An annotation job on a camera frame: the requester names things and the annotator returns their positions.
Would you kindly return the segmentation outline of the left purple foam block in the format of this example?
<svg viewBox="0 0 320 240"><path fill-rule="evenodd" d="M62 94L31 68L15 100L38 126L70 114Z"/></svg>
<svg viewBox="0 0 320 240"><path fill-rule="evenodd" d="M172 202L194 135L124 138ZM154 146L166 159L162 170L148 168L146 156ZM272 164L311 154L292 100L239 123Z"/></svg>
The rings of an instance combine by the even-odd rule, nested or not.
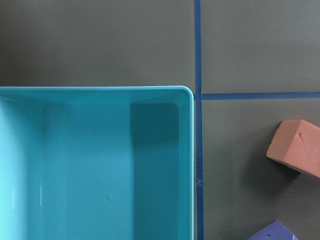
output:
<svg viewBox="0 0 320 240"><path fill-rule="evenodd" d="M275 220L247 240L298 240L298 238L280 221Z"/></svg>

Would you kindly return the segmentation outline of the left orange foam block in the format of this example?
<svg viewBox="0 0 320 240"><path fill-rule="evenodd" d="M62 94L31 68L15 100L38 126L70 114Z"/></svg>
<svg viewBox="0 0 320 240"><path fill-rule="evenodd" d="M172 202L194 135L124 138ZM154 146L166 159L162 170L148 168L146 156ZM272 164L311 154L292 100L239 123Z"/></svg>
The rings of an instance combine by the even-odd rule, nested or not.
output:
<svg viewBox="0 0 320 240"><path fill-rule="evenodd" d="M282 121L266 156L300 173L319 178L320 128L302 119Z"/></svg>

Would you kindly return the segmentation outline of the teal plastic bin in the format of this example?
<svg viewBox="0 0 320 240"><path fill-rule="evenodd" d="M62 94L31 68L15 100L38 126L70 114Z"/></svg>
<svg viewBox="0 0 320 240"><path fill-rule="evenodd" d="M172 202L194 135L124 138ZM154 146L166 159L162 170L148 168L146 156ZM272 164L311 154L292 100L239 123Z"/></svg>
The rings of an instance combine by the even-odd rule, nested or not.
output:
<svg viewBox="0 0 320 240"><path fill-rule="evenodd" d="M3 240L191 240L185 86L2 87Z"/></svg>

